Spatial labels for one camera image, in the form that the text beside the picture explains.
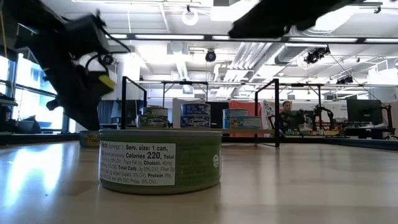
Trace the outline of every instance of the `ceiling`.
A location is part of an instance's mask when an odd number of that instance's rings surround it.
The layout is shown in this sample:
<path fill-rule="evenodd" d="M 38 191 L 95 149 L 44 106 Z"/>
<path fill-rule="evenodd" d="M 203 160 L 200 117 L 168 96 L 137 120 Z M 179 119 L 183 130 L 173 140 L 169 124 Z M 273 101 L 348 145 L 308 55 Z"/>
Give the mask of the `ceiling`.
<path fill-rule="evenodd" d="M 88 2 L 72 0 L 42 0 L 61 16 L 73 19 L 88 12 L 101 11 L 101 17 L 107 24 L 109 33 L 146 33 L 146 34 L 219 34 L 226 35 L 231 28 L 231 21 L 214 21 L 213 1 L 200 1 L 200 6 L 192 4 L 192 8 L 198 11 L 198 22 L 193 26 L 188 26 L 182 21 L 182 13 L 186 10 L 184 4 L 103 4 L 96 0 Z M 336 29 L 329 30 L 327 33 L 317 30 L 304 32 L 305 35 L 329 35 L 329 36 L 355 36 L 355 37 L 398 37 L 398 3 L 392 4 L 388 0 L 381 1 L 382 11 L 374 14 L 375 8 L 356 9 L 350 12 L 352 15 L 347 17 Z M 228 14 L 235 14 L 239 9 L 231 6 L 226 9 Z M 141 75 L 144 79 L 150 77 L 156 79 L 156 75 L 165 78 L 173 71 L 179 69 L 179 63 L 167 55 L 167 44 L 171 41 L 124 41 L 125 44 L 132 45 L 144 59 L 141 67 Z M 184 59 L 185 66 L 190 73 L 203 72 L 202 80 L 209 79 L 207 73 L 215 71 L 216 64 L 231 65 L 242 48 L 239 42 L 186 42 L 188 45 L 188 56 Z M 273 65 L 273 50 L 278 51 L 281 47 L 277 44 L 263 45 L 264 53 L 254 61 L 250 71 L 240 79 L 250 82 L 266 82 L 273 77 L 283 79 L 283 82 L 312 82 L 326 83 L 330 77 L 338 77 L 344 70 L 353 70 L 353 76 L 360 83 L 367 81 L 368 69 L 375 66 L 375 63 L 383 61 L 385 58 L 398 58 L 398 45 L 361 45 L 361 44 L 331 44 L 329 45 L 331 55 L 321 59 L 315 65 L 309 66 L 302 63 L 303 55 L 313 48 L 295 49 L 298 53 L 286 66 Z M 208 49 L 214 49 L 217 55 L 216 63 L 205 61 Z M 255 49 L 248 50 L 248 54 L 255 54 Z M 222 81 L 226 75 L 228 67 L 219 69 L 220 76 L 217 80 Z"/>

